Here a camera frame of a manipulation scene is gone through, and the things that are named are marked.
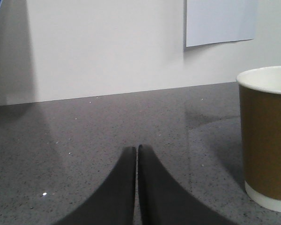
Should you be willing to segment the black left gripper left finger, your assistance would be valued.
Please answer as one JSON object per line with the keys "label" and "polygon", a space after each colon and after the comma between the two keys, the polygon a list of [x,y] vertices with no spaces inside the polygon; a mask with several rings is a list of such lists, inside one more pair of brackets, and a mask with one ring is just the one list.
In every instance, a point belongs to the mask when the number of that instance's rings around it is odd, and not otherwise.
{"label": "black left gripper left finger", "polygon": [[136,148],[125,147],[100,187],[57,225],[132,225],[136,184]]}

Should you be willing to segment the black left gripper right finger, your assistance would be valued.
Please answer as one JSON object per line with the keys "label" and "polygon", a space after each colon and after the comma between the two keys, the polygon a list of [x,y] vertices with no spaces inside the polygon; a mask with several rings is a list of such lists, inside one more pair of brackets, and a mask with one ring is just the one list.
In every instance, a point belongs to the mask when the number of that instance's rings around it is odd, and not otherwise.
{"label": "black left gripper right finger", "polygon": [[169,174],[153,148],[138,147],[138,193],[144,225],[231,225]]}

